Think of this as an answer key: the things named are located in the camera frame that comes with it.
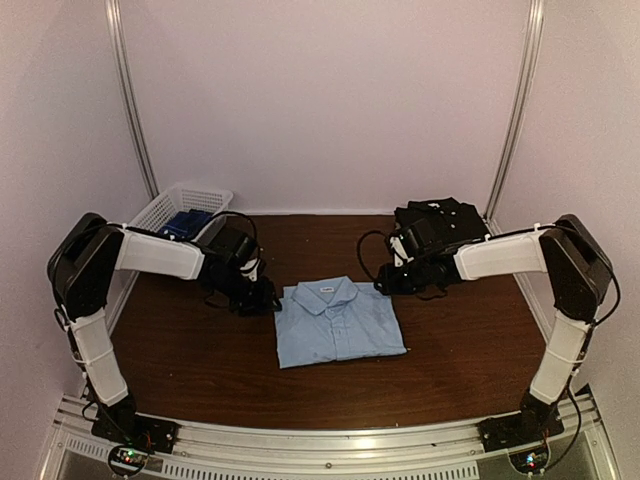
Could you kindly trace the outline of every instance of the blue folded cloth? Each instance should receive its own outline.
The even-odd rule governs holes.
[[[348,277],[285,287],[275,321],[280,368],[407,352],[391,298]]]

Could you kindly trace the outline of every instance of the metal frame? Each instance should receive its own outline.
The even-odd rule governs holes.
[[[153,173],[147,143],[145,142],[142,124],[140,122],[140,113],[133,91],[122,20],[120,19],[120,0],[105,0],[105,7],[107,9],[109,35],[111,36],[111,45],[116,60],[116,69],[118,71],[118,79],[120,80],[120,90],[124,101],[127,123],[129,124],[129,131],[131,132],[131,138],[145,188],[147,189],[149,197],[153,199],[158,196],[160,191],[155,174]]]
[[[584,394],[577,400],[599,478],[618,480],[593,397]],[[92,423],[82,418],[85,405],[86,401],[79,398],[63,398],[41,462],[40,479],[58,478],[66,451],[99,461],[106,459],[111,444],[91,436]],[[570,438],[577,426],[571,402],[561,402],[559,413],[566,430],[554,439]],[[93,417],[96,408],[87,409],[86,414]],[[429,478],[428,473],[440,478],[436,475],[440,471],[464,470],[464,476],[458,473],[450,477],[471,480],[478,478],[478,461],[506,454],[506,450],[484,452],[476,427],[479,420],[337,431],[250,429],[175,420],[180,428],[174,453],[154,455],[148,470],[163,478],[201,480],[209,478],[209,473],[210,478],[218,479],[403,480],[412,475],[422,478],[423,474]]]
[[[491,195],[489,196],[489,202],[484,214],[487,221],[493,220],[496,214],[496,208],[500,201],[502,191],[504,190],[507,174],[509,173],[520,130],[522,129],[525,105],[529,98],[529,91],[538,61],[543,21],[544,0],[531,0],[529,23],[527,24],[527,33],[524,40],[524,51],[522,53],[522,64],[520,65],[520,77],[518,78],[516,97],[511,111],[507,136],[502,147],[500,164],[498,165],[498,171],[496,172]]]

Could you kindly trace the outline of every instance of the white wall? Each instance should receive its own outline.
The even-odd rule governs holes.
[[[122,16],[162,188],[261,212],[486,203],[528,1],[131,0]]]
[[[634,479],[640,445],[640,6],[549,0],[544,28],[497,221],[508,230],[573,212],[611,257],[623,302],[598,329],[583,378],[594,388],[623,478]],[[531,281],[550,315],[547,282]]]
[[[101,0],[0,0],[0,64],[0,476],[28,479],[80,379],[46,262],[85,211],[128,220],[146,199]]]

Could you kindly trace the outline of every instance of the shirt placket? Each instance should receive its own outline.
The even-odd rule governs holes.
[[[345,306],[328,307],[325,310],[325,316],[331,322],[331,332],[333,333],[333,342],[336,348],[336,359],[347,358],[351,354],[351,345],[347,332],[347,325],[344,317]]]

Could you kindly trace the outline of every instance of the robotic arm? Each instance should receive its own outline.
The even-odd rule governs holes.
[[[415,294],[429,285],[445,291],[491,275],[549,275],[555,325],[521,411],[485,420],[479,428],[485,451],[561,433],[557,404],[584,359],[613,275],[611,262],[582,222],[564,215],[553,225],[491,237],[475,208],[453,199],[410,204],[396,210],[396,221],[399,228],[388,237],[395,262],[380,267],[375,278],[384,294]]]
[[[135,400],[120,373],[106,326],[105,305],[116,270],[134,270],[197,280],[229,298],[238,315],[280,308],[275,287],[262,273],[264,262],[250,260],[257,242],[224,226],[210,228],[199,242],[107,223],[86,214],[47,265],[58,304],[56,318],[67,332],[74,359],[99,406],[92,433],[141,449],[171,452],[176,424],[136,414]]]

